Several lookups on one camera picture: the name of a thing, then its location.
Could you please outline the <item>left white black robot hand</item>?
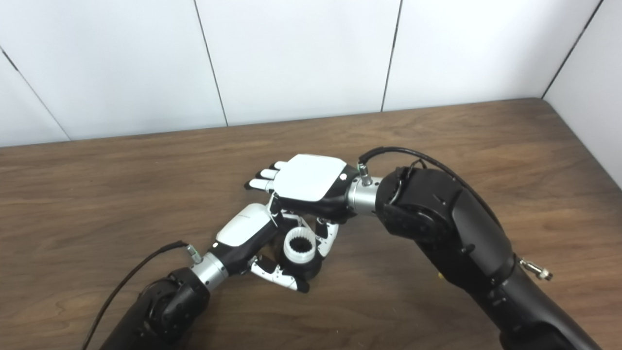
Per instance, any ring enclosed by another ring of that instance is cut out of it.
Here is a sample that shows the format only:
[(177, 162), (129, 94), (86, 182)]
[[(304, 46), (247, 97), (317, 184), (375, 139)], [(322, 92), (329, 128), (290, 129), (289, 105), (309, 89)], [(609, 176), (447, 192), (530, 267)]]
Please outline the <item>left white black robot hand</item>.
[(204, 260), (191, 269), (210, 292), (228, 277), (251, 272), (271, 283), (308, 293), (308, 282), (259, 253), (273, 238), (294, 228), (308, 225), (299, 215), (283, 210), (275, 197), (268, 204), (249, 204), (216, 234)]

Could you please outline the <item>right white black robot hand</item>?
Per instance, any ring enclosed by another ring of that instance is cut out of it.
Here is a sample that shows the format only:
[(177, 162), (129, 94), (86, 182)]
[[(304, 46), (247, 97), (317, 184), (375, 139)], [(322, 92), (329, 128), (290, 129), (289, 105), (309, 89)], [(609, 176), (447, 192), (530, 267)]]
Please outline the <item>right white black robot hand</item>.
[(318, 248), (325, 258), (336, 239), (338, 225), (356, 216), (348, 192), (358, 177), (358, 170), (340, 158), (298, 154), (262, 169), (244, 187), (275, 193), (284, 210), (316, 217)]

